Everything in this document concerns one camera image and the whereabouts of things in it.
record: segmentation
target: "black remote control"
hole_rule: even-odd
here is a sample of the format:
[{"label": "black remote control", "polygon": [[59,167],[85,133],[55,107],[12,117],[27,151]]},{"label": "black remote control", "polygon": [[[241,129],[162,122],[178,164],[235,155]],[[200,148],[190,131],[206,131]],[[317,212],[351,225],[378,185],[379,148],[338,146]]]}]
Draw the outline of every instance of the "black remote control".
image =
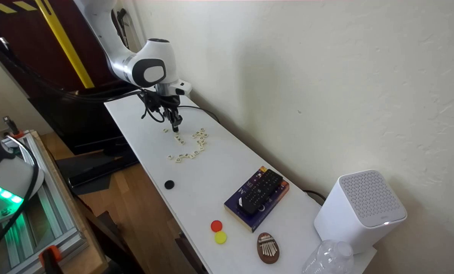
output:
[{"label": "black remote control", "polygon": [[249,215],[256,213],[272,192],[281,185],[281,182],[283,182],[283,176],[268,169],[258,182],[239,199],[237,207]]}]

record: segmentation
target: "white box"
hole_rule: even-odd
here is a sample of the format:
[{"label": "white box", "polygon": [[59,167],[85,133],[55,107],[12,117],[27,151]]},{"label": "white box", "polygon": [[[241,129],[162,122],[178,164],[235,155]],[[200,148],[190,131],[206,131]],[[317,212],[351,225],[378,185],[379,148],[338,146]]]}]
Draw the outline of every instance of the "white box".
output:
[{"label": "white box", "polygon": [[322,241],[349,243],[361,253],[406,219],[401,201],[376,170],[338,178],[314,221]]}]

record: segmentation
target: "clear plastic bottle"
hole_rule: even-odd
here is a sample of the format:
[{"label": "clear plastic bottle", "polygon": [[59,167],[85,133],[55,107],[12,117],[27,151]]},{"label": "clear plastic bottle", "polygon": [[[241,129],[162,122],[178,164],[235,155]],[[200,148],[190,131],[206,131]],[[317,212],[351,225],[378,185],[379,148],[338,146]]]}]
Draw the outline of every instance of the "clear plastic bottle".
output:
[{"label": "clear plastic bottle", "polygon": [[302,274],[347,274],[354,267],[354,252],[350,244],[323,241],[306,260]]}]

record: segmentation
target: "speaker grille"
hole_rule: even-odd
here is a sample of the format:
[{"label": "speaker grille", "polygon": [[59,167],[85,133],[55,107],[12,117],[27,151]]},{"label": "speaker grille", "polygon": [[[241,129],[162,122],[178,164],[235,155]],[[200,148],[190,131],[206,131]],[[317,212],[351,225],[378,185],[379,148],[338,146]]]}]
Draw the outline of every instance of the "speaker grille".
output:
[{"label": "speaker grille", "polygon": [[344,175],[338,180],[364,225],[377,226],[406,216],[403,205],[378,171],[367,170]]}]

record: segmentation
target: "blue book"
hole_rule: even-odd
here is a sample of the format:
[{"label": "blue book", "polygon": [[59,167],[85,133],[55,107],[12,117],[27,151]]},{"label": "blue book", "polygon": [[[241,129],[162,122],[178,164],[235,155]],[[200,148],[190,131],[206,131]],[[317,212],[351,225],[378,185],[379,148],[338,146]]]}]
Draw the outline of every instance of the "blue book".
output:
[{"label": "blue book", "polygon": [[242,225],[244,225],[250,232],[254,232],[257,227],[261,224],[261,222],[267,217],[267,215],[271,212],[274,206],[281,201],[284,195],[289,190],[288,182],[284,181],[281,182],[281,185],[271,194],[269,199],[259,207],[258,211],[253,215],[248,215],[241,209],[237,208],[237,201],[248,191],[250,190],[256,183],[257,180],[262,176],[262,174],[267,170],[264,166],[262,166],[252,177],[241,186],[228,200],[223,203],[225,209],[230,212]]}]

